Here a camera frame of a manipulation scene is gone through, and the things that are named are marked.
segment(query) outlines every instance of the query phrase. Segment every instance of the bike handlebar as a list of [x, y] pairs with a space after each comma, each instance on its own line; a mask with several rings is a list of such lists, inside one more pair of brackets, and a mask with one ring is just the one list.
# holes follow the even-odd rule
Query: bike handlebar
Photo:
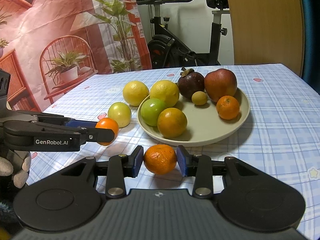
[[191, 2], [193, 0], [163, 0], [164, 3], [172, 3], [172, 2]]
[[[141, 0], [137, 1], [137, 5], [143, 4], [154, 4], [157, 0]], [[191, 2], [193, 0], [159, 0], [161, 3], [181, 3], [181, 2]]]
[[156, 0], [143, 0], [143, 1], [137, 1], [137, 5], [142, 5], [142, 4], [152, 4]]

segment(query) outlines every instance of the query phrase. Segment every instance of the white wall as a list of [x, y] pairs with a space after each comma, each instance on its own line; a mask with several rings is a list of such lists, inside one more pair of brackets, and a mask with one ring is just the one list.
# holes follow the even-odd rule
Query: white wall
[[[138, 6], [141, 23], [147, 42], [151, 40], [150, 16], [147, 5]], [[212, 9], [205, 0], [193, 0], [190, 3], [171, 3], [161, 5], [161, 16], [170, 17], [169, 29], [196, 53], [208, 53], [211, 37]], [[230, 15], [222, 15], [222, 27], [228, 29], [221, 36], [219, 62], [221, 65], [233, 65], [233, 40]]]

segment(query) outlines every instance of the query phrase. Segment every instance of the round disc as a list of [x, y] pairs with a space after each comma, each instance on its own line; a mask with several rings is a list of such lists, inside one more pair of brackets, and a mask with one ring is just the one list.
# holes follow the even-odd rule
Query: round disc
[[66, 231], [90, 220], [101, 204], [100, 194], [86, 182], [61, 176], [38, 182], [17, 194], [13, 208], [20, 221], [39, 231]]
[[242, 228], [275, 232], [299, 223], [305, 202], [294, 188], [273, 180], [262, 182], [257, 176], [226, 187], [218, 196], [218, 207], [228, 220]]

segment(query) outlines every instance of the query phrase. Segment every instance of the curtain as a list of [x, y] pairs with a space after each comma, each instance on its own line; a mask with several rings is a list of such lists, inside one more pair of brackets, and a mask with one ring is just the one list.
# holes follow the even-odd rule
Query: curtain
[[43, 111], [95, 74], [151, 69], [135, 0], [0, 0], [8, 102]]

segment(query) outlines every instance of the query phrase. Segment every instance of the white plate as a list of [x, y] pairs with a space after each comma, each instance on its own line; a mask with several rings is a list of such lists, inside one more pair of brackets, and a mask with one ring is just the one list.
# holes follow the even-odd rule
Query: white plate
[[180, 95], [174, 106], [180, 109], [188, 119], [187, 130], [175, 139], [166, 139], [157, 127], [147, 125], [141, 117], [141, 106], [149, 99], [145, 98], [138, 108], [138, 123], [152, 138], [170, 145], [196, 147], [221, 141], [237, 131], [247, 119], [250, 112], [250, 102], [245, 93], [238, 88], [234, 96], [240, 104], [238, 117], [226, 121], [218, 116], [215, 104], [209, 99], [204, 106], [195, 106], [191, 101]]

